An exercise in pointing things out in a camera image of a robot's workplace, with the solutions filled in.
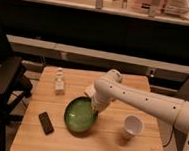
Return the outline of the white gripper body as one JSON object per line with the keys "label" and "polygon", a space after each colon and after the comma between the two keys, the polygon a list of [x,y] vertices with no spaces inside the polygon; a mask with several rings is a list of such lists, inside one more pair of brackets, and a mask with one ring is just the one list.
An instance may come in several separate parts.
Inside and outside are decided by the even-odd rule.
{"label": "white gripper body", "polygon": [[109,96],[104,96],[95,92],[92,96],[92,108],[99,113],[103,112],[111,103]]}

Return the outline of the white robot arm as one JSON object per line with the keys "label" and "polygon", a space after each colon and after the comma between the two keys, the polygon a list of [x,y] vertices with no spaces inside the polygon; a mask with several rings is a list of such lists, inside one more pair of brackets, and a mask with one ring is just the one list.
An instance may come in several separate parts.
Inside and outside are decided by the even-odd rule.
{"label": "white robot arm", "polygon": [[112,99],[118,99],[186,134],[182,151],[189,151],[189,101],[131,88],[122,85],[120,79],[122,74],[119,71],[110,70],[93,82],[96,89],[92,97],[93,109],[103,112]]}

